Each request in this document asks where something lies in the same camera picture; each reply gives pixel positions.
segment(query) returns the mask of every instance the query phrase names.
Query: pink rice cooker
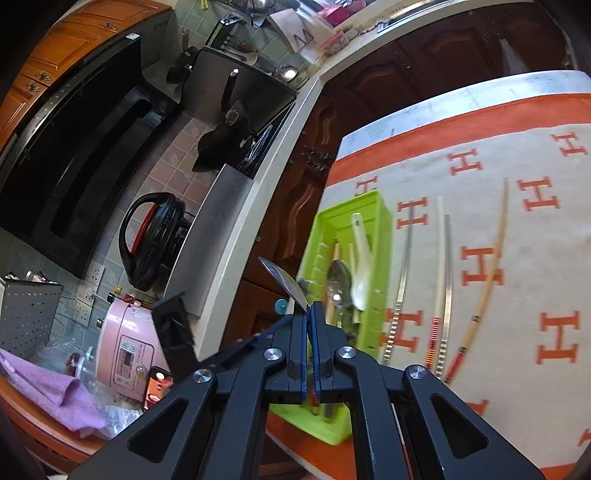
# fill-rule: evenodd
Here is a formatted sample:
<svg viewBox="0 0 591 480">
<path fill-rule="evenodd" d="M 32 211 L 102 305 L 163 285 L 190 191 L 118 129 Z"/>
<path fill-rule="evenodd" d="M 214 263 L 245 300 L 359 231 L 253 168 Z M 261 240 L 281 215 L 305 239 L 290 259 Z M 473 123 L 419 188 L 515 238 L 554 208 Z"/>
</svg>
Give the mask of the pink rice cooker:
<svg viewBox="0 0 591 480">
<path fill-rule="evenodd" d="M 151 311 L 115 299 L 100 330 L 96 379 L 141 401 L 152 366 L 168 370 Z"/>
</svg>

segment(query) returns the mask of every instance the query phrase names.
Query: wooden cabinet door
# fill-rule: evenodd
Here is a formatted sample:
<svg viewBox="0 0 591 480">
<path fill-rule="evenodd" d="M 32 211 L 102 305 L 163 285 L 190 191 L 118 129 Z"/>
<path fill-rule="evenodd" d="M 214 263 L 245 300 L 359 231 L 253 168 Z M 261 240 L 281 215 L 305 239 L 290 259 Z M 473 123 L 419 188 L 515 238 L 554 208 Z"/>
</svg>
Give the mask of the wooden cabinet door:
<svg viewBox="0 0 591 480">
<path fill-rule="evenodd" d="M 473 11 L 421 27 L 396 42 L 413 62 L 423 99 L 503 76 L 500 44 Z"/>
<path fill-rule="evenodd" d="M 287 298 L 266 288 L 241 280 L 228 316 L 220 348 L 229 343 L 262 332 L 280 316 L 275 313 L 275 302 Z"/>
<path fill-rule="evenodd" d="M 422 100 L 418 87 L 412 62 L 396 42 L 359 60 L 326 86 L 355 113 L 360 127 Z"/>
<path fill-rule="evenodd" d="M 316 101 L 292 156 L 307 159 L 311 155 L 330 154 L 336 158 L 345 135 L 367 124 L 367 116 L 342 97 L 342 90 L 327 85 Z"/>
<path fill-rule="evenodd" d="M 35 100 L 47 88 L 24 75 L 18 75 L 12 83 L 6 98 L 0 105 L 0 151 L 4 148 L 12 131 L 25 116 Z"/>
<path fill-rule="evenodd" d="M 282 288 L 258 257 L 271 260 L 296 277 L 324 190 L 323 180 L 303 159 L 296 157 L 290 162 L 271 198 L 243 274 L 244 279 L 281 294 Z"/>
<path fill-rule="evenodd" d="M 59 22 L 37 44 L 27 64 L 33 68 L 32 72 L 44 72 L 50 78 L 44 83 L 50 85 L 114 35 L 115 32 L 101 28 Z"/>
<path fill-rule="evenodd" d="M 529 71 L 573 68 L 563 33 L 539 5 L 494 5 L 476 12 L 489 24 L 496 41 L 506 39 Z"/>
<path fill-rule="evenodd" d="M 98 0 L 78 9 L 67 20 L 118 33 L 168 8 L 150 1 Z"/>
</svg>

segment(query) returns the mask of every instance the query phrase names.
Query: chopsticks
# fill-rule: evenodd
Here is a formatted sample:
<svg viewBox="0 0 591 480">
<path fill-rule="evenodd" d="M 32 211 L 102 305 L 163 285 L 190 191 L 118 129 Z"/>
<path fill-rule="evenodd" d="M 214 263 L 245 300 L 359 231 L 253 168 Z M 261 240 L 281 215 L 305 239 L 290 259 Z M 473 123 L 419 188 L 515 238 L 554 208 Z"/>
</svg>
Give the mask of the chopsticks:
<svg viewBox="0 0 591 480">
<path fill-rule="evenodd" d="M 410 248 L 413 239 L 413 213 L 414 206 L 411 205 L 408 209 L 408 230 L 406 244 L 404 245 L 404 255 L 402 256 L 402 268 L 400 269 L 400 280 L 398 281 L 398 295 L 396 303 L 394 304 L 394 312 L 392 314 L 392 322 L 390 323 L 390 330 L 388 338 L 386 339 L 386 347 L 382 354 L 382 364 L 388 365 L 392 350 L 394 349 L 394 339 L 396 338 L 396 330 L 398 329 L 398 319 L 402 313 L 402 302 L 404 300 L 404 290 L 406 289 L 406 282 L 408 278 L 408 266 L 410 264 Z"/>
<path fill-rule="evenodd" d="M 456 378 L 456 375 L 460 367 L 462 366 L 462 362 L 466 354 L 468 353 L 468 350 L 474 343 L 474 339 L 476 338 L 476 334 L 480 327 L 480 323 L 482 322 L 482 319 L 486 313 L 486 307 L 488 305 L 488 301 L 491 298 L 492 287 L 494 286 L 495 272 L 499 266 L 499 262 L 501 260 L 501 255 L 503 251 L 503 243 L 505 241 L 505 232 L 507 229 L 508 205 L 509 181 L 507 178 L 505 178 L 503 186 L 503 201 L 496 233 L 494 256 L 489 266 L 489 271 L 486 276 L 485 284 L 483 285 L 482 290 L 480 291 L 480 297 L 478 299 L 478 303 L 476 304 L 476 308 L 474 309 L 472 319 L 470 320 L 470 325 L 468 326 L 466 336 L 464 337 L 461 347 L 456 352 L 456 356 L 454 357 L 452 362 L 452 367 L 450 368 L 450 371 L 447 373 L 446 379 L 444 381 L 447 385 L 450 385 Z"/>
<path fill-rule="evenodd" d="M 445 216 L 445 306 L 443 307 L 443 330 L 441 331 L 441 343 L 439 344 L 439 356 L 437 357 L 437 366 L 435 367 L 435 376 L 441 380 L 443 375 L 443 365 L 447 354 L 447 340 L 449 338 L 449 322 L 452 316 L 452 289 L 453 289 L 453 271 L 452 271 L 452 231 L 449 223 L 449 215 Z"/>
<path fill-rule="evenodd" d="M 433 368 L 433 359 L 435 349 L 439 341 L 439 331 L 441 329 L 441 317 L 443 316 L 444 297 L 446 292 L 446 236 L 445 236 L 445 215 L 443 213 L 443 197 L 437 197 L 437 221 L 439 235 L 437 243 L 439 245 L 439 261 L 437 264 L 437 285 L 435 287 L 435 305 L 433 306 L 433 317 L 431 318 L 431 333 L 427 354 L 425 356 L 425 368 L 429 371 Z"/>
</svg>

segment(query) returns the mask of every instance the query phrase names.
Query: pegboard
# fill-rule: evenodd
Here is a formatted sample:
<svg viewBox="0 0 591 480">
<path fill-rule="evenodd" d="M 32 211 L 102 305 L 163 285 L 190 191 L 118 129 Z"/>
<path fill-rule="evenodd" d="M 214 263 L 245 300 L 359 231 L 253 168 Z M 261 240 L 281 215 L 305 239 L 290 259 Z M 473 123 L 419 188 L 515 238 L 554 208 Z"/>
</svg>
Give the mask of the pegboard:
<svg viewBox="0 0 591 480">
<path fill-rule="evenodd" d="M 0 310 L 0 348 L 27 359 L 47 343 L 63 286 L 6 280 Z"/>
</svg>

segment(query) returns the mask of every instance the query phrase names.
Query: kitchen counter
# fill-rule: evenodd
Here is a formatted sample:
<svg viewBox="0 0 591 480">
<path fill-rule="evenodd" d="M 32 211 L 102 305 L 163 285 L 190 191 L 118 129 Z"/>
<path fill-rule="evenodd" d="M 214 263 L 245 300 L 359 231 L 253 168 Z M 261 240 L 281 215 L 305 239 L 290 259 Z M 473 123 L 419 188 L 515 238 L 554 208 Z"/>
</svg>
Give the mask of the kitchen counter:
<svg viewBox="0 0 591 480">
<path fill-rule="evenodd" d="M 358 60 L 413 30 L 471 9 L 510 3 L 523 2 L 450 0 L 426 8 L 381 32 L 375 29 L 354 38 L 342 51 L 329 58 L 301 88 L 293 110 L 269 149 L 244 201 L 213 277 L 203 314 L 199 321 L 192 324 L 198 358 L 205 358 L 219 349 L 233 298 L 256 233 L 287 160 L 324 85 Z"/>
</svg>

